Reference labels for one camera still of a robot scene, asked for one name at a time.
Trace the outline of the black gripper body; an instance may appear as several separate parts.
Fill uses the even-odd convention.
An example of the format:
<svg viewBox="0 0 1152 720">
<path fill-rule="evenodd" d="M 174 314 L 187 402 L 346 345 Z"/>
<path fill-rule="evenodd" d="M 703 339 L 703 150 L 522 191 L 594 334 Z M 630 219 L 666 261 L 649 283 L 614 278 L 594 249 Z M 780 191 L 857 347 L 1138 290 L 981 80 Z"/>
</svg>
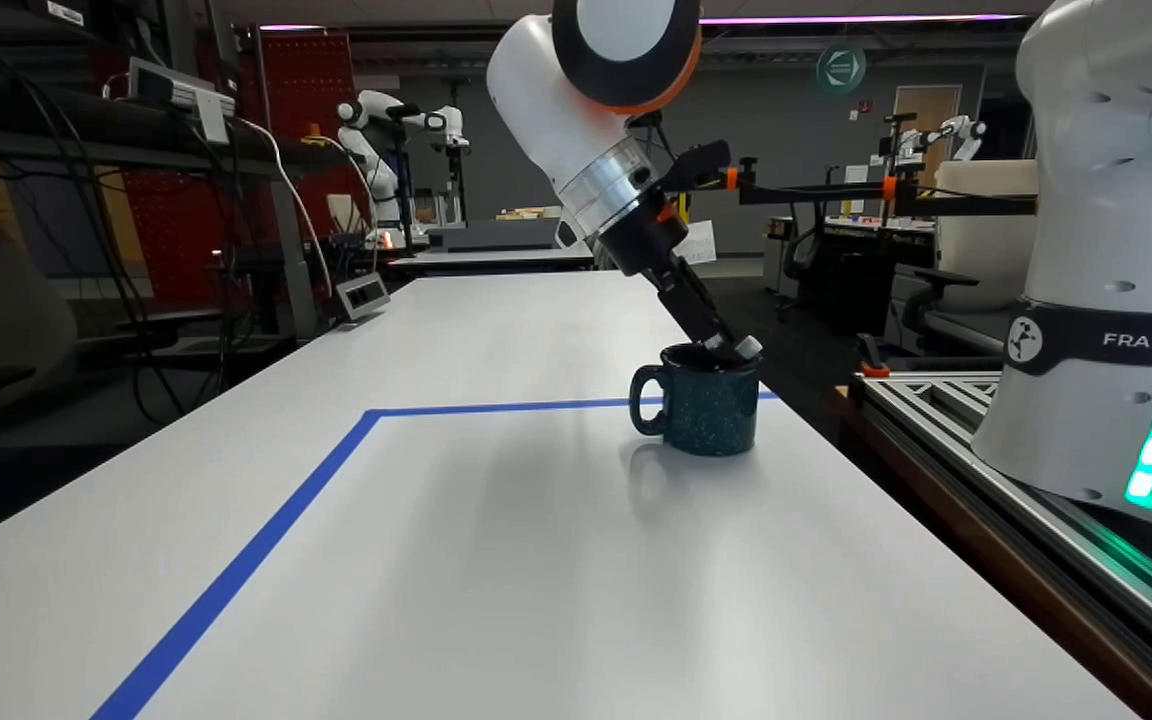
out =
<svg viewBox="0 0 1152 720">
<path fill-rule="evenodd" d="M 644 278 L 669 314 L 709 314 L 713 300 L 699 278 L 678 255 L 688 238 L 678 202 L 724 175 L 732 150 L 724 141 L 681 151 L 660 182 L 640 188 L 640 202 L 621 216 L 599 244 L 624 278 Z"/>
</svg>

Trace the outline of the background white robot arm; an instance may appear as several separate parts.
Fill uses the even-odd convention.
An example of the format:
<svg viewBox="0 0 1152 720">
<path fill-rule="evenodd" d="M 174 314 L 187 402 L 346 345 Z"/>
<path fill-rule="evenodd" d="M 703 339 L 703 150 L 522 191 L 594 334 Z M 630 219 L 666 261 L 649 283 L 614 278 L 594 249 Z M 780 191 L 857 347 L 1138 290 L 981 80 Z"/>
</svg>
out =
<svg viewBox="0 0 1152 720">
<path fill-rule="evenodd" d="M 362 164 L 372 244 L 422 249 L 427 242 L 424 226 L 413 216 L 413 168 L 406 151 L 408 133 L 433 133 L 436 150 L 450 156 L 452 216 L 465 216 L 465 114 L 457 106 L 422 109 L 401 98 L 362 88 L 351 101 L 337 106 L 337 141 Z"/>
</svg>

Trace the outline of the white Franka robot base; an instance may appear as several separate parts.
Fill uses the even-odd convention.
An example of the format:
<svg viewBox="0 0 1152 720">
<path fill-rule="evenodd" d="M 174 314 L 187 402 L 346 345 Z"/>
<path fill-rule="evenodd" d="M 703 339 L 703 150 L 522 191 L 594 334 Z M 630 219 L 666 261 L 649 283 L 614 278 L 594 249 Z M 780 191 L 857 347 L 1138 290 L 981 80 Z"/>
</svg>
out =
<svg viewBox="0 0 1152 720">
<path fill-rule="evenodd" d="M 1015 57 L 1035 242 L 973 454 L 1152 523 L 1152 0 L 1054 0 Z"/>
</svg>

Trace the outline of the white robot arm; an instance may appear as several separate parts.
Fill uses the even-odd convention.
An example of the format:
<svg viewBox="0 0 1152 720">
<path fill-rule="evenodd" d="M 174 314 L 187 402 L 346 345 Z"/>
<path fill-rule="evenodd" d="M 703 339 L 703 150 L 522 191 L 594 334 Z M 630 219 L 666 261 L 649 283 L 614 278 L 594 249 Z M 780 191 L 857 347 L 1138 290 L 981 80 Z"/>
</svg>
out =
<svg viewBox="0 0 1152 720">
<path fill-rule="evenodd" d="M 764 345 L 721 315 L 678 251 L 688 238 L 678 202 L 692 188 L 732 188 L 732 150 L 713 141 L 655 172 L 630 133 L 683 94 L 699 45 L 699 0 L 552 0 L 499 38 L 483 84 L 578 238 L 608 251 L 624 278 L 644 278 L 699 354 L 752 363 Z"/>
</svg>

